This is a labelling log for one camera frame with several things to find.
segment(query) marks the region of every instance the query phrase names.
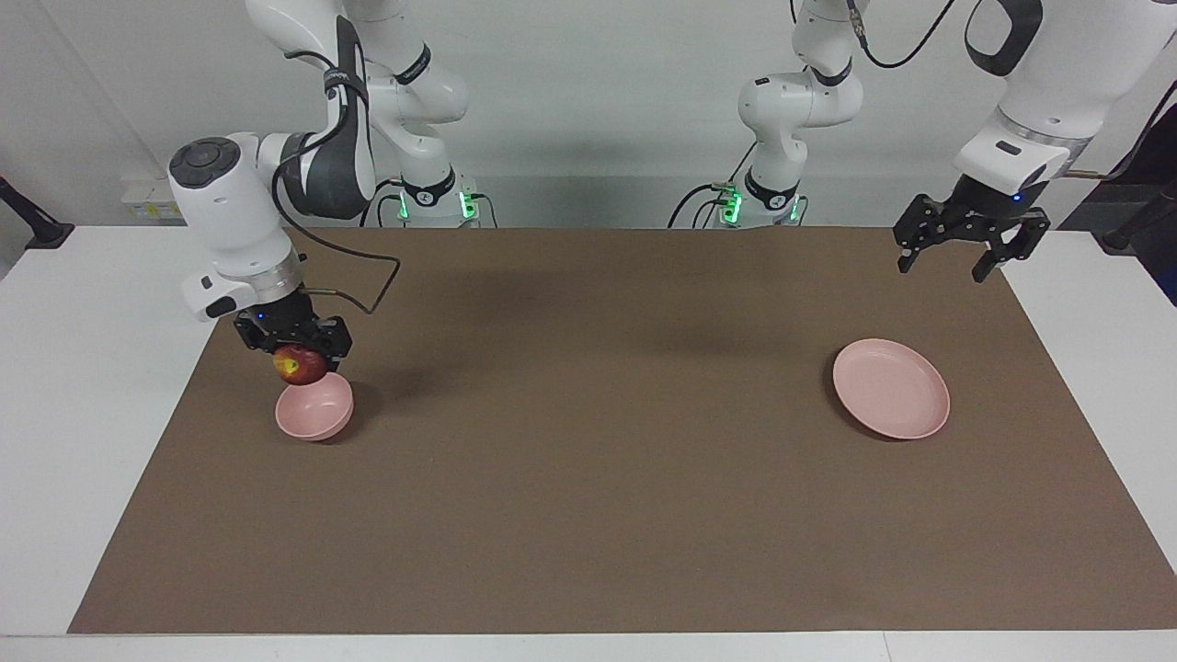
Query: apple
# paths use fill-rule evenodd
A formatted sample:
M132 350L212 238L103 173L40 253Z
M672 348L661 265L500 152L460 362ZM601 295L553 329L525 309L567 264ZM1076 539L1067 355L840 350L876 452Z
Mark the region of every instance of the apple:
M282 382L306 386L327 373L327 359L306 345L282 345L274 350L274 370Z

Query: table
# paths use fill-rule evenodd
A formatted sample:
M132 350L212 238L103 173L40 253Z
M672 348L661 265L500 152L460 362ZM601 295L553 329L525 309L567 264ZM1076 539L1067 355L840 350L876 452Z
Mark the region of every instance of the table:
M18 635L0 640L0 658L1159 661L1177 650L1177 630L61 636L211 332L178 294L204 264L187 229L81 227L0 282L0 633ZM1049 234L1006 277L1177 565L1177 310L1135 260L1104 256L1085 234Z

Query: pink plate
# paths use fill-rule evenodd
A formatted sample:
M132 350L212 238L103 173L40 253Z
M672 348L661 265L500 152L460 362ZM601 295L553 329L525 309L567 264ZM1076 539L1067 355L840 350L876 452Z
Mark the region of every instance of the pink plate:
M282 432L304 442L328 439L352 418L352 385L335 372L306 386L287 386L274 405Z
M895 439L923 439L949 419L949 388L911 347L870 338L846 346L833 362L842 404L871 430Z

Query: brown table mat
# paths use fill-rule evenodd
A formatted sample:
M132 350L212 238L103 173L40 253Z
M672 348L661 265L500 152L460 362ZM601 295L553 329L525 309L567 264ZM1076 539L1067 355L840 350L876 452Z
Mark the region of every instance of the brown table mat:
M350 428L284 437L268 357L222 322L69 631L1177 628L977 246L900 277L884 230L325 234L405 259L373 318L318 302L355 337ZM375 294L384 265L299 245L310 286ZM940 433L840 409L864 337L942 371Z

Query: white wall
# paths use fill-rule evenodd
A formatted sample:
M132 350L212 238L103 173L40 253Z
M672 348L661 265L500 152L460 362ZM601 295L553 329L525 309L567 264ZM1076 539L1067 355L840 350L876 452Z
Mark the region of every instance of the white wall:
M193 138L322 125L319 74L285 61L240 0L9 4L0 168L59 217L128 223L119 180L159 173ZM875 2L875 49L906 53L940 6ZM811 223L890 225L915 193L955 181L952 155L1003 90L964 54L971 6L907 67L859 58L863 113L805 137ZM419 0L414 13L435 57L470 80L470 114L443 131L504 225L665 224L681 192L726 177L750 143L736 113L744 81L798 68L783 0ZM1080 167L1117 160L1175 71L1170 48ZM1058 183L1044 203L1062 220L1090 188Z

